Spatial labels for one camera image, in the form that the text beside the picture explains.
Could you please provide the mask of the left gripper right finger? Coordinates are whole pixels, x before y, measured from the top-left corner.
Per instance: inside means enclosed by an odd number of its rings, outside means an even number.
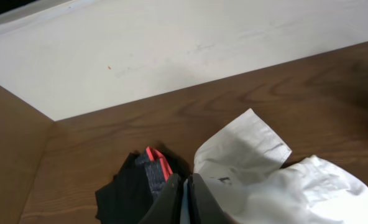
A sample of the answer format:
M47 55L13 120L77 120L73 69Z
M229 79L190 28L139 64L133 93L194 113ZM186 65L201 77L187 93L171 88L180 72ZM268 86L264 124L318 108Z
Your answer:
M191 224L230 224L208 186L199 174L188 179L188 209Z

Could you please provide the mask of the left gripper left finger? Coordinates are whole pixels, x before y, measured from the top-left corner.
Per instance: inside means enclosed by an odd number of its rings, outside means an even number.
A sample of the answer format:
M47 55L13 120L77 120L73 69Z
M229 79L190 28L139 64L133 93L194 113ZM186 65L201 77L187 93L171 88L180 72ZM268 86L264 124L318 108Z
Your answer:
M179 224L182 196L182 179L173 174L139 224Z

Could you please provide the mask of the white printed t-shirt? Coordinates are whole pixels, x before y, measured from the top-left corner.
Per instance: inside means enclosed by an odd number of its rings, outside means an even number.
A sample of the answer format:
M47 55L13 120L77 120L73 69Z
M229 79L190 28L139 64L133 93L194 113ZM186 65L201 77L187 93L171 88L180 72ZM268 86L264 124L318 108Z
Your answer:
M247 110L198 148L193 170L238 223L368 224L365 183L317 156L285 167L290 154Z

